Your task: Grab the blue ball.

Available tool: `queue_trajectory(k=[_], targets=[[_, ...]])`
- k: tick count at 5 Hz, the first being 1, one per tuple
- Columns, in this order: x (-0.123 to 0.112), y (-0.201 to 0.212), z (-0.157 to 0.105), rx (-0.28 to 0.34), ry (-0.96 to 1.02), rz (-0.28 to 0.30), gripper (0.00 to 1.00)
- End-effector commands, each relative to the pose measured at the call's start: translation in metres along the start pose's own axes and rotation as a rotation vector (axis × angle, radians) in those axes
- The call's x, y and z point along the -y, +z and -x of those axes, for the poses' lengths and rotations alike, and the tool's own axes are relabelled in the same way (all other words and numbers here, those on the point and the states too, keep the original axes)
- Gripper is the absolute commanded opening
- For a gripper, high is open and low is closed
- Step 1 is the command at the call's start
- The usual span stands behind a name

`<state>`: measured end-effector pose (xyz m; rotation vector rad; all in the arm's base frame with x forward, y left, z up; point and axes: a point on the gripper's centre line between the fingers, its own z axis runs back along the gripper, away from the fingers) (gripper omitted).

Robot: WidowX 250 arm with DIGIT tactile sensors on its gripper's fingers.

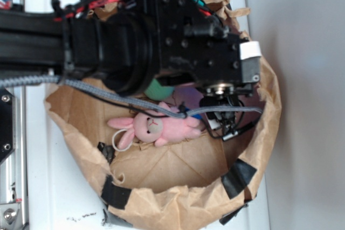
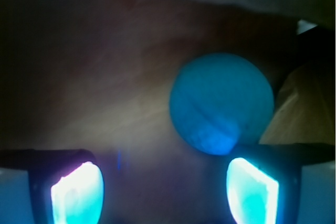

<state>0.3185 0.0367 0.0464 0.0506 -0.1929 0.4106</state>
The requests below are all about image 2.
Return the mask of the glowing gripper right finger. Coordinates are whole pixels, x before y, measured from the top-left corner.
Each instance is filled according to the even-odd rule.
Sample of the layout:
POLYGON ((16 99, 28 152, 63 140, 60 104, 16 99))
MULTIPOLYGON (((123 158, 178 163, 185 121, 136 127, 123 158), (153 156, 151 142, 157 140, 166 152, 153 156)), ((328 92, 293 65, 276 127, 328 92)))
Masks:
POLYGON ((226 195, 236 223, 335 223, 335 147, 238 145, 226 195))

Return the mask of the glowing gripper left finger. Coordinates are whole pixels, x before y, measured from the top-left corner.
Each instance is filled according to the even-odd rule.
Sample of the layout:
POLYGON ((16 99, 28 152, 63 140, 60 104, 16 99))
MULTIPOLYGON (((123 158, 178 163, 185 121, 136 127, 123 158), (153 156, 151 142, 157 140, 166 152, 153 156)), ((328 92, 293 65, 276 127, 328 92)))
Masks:
POLYGON ((103 202, 90 151, 1 151, 1 223, 98 223, 103 202))

